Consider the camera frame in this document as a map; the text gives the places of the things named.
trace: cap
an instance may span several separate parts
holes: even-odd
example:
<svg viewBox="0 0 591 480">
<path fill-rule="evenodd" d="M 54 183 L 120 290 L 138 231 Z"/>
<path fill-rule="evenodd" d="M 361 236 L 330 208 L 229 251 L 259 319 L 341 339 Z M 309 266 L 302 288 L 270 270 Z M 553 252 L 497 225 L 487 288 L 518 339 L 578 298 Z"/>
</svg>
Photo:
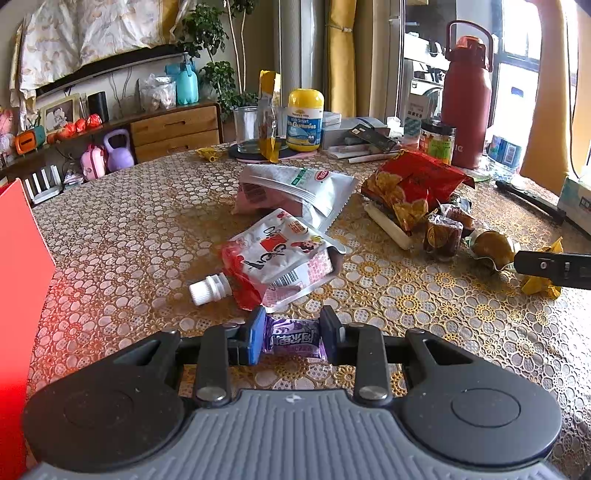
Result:
<svg viewBox="0 0 591 480">
<path fill-rule="evenodd" d="M 421 120 L 421 128 L 432 134 L 446 135 L 453 137 L 456 135 L 456 128 L 451 125 L 442 124 L 438 120 L 423 119 Z"/>
<path fill-rule="evenodd" d="M 199 306 L 232 295 L 232 289 L 226 276 L 220 273 L 210 275 L 205 277 L 205 280 L 189 285 L 189 293 L 193 303 Z"/>
</svg>

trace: cabinet drawer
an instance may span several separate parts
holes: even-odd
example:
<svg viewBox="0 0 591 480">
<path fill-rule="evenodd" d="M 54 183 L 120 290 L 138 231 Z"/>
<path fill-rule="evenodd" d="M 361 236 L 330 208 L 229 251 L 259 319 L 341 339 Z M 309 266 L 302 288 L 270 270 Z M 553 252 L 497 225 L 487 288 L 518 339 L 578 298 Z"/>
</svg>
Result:
<svg viewBox="0 0 591 480">
<path fill-rule="evenodd" d="M 210 147 L 219 143 L 217 130 L 185 135 L 183 137 L 170 138 L 161 142 L 154 142 L 140 147 L 135 147 L 135 156 L 139 163 L 153 160 L 172 153 L 196 150 L 197 148 Z"/>
<path fill-rule="evenodd" d="M 134 145 L 140 147 L 169 138 L 215 129 L 217 129 L 217 109 L 215 105 L 211 105 L 165 113 L 134 122 L 131 124 L 131 135 Z"/>
</svg>

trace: lace tablecloth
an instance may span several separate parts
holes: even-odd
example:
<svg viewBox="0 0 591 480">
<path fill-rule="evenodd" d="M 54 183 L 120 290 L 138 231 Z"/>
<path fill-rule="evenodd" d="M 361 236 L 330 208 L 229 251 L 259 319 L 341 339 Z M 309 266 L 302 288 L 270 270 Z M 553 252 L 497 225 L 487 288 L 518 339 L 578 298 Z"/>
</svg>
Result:
<svg viewBox="0 0 591 480">
<path fill-rule="evenodd" d="M 290 163 L 359 180 L 376 168 L 322 155 Z M 210 325 L 243 318 L 232 298 L 195 307 L 187 289 L 218 273 L 221 243 L 257 220 L 230 213 L 241 169 L 234 160 L 205 163 L 195 153 L 176 154 L 34 209 L 57 269 L 41 315 L 29 395 L 164 327 L 200 335 Z M 488 184 L 460 190 L 473 200 L 477 218 L 517 237 L 523 248 L 537 249 L 562 235 L 566 251 L 591 252 L 591 242 L 569 224 L 558 226 Z M 492 275 L 465 252 L 448 264 L 432 260 L 418 236 L 404 252 L 369 219 L 358 193 L 329 234 L 350 249 L 342 273 L 283 314 L 315 318 L 328 304 L 341 321 L 371 323 L 390 335 L 413 326 L 428 329 L 549 390 L 564 412 L 553 462 L 568 476 L 591 462 L 591 330 L 585 311 L 591 292 L 563 289 L 556 301 L 526 297 L 514 275 Z M 190 381 L 191 369 L 185 373 Z M 255 368 L 232 368 L 232 376 L 235 388 L 350 388 L 355 369 L 264 356 Z M 396 367 L 392 387 L 404 394 Z"/>
</svg>

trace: shelf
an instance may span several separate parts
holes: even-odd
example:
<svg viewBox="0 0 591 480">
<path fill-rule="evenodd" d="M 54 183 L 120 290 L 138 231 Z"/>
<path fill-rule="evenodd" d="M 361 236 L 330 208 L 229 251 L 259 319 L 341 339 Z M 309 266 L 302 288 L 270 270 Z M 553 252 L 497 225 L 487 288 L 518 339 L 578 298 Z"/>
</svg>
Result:
<svg viewBox="0 0 591 480">
<path fill-rule="evenodd" d="M 44 144 L 43 146 L 41 146 L 37 150 L 34 150 L 32 152 L 21 155 L 20 157 L 17 157 L 13 163 L 0 169 L 0 179 L 3 177 L 6 177 L 6 176 L 10 176 L 13 171 L 20 170 L 20 169 L 24 168 L 25 166 L 36 165 L 37 163 L 39 163 L 39 165 L 40 165 L 39 168 L 41 168 L 44 164 L 45 153 L 52 150 L 54 147 L 56 147 L 58 145 L 67 145 L 68 143 L 73 142 L 75 140 L 79 140 L 80 138 L 89 137 L 91 135 L 96 135 L 96 134 L 100 134 L 100 133 L 107 133 L 107 132 L 114 130 L 116 128 L 120 128 L 125 125 L 129 125 L 134 122 L 138 122 L 140 120 L 145 120 L 147 118 L 152 118 L 152 117 L 160 116 L 160 115 L 166 115 L 168 113 L 181 112 L 183 110 L 191 110 L 194 108 L 208 106 L 208 105 L 217 105 L 217 104 L 215 102 L 197 102 L 197 103 L 192 103 L 191 105 L 176 106 L 176 107 L 169 108 L 166 110 L 158 110 L 156 112 L 139 113 L 138 115 L 131 115 L 126 118 L 107 122 L 97 128 L 85 130 L 84 132 L 81 132 L 79 134 L 72 135 L 70 138 L 68 138 L 67 140 L 65 140 L 63 142 L 59 141 L 53 145 Z"/>
</svg>

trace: window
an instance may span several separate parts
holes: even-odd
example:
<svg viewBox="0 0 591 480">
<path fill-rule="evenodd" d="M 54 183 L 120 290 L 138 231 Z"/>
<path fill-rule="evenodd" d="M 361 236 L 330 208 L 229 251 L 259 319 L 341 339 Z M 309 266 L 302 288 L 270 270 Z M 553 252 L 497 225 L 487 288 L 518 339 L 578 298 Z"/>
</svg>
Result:
<svg viewBox="0 0 591 480">
<path fill-rule="evenodd" d="M 567 17 L 571 73 L 571 108 L 574 109 L 578 65 L 576 4 L 562 0 Z M 493 85 L 496 87 L 492 135 L 527 146 L 534 114 L 540 69 L 541 25 L 535 5 L 525 0 L 493 2 L 495 34 L 499 50 L 495 56 Z"/>
</svg>

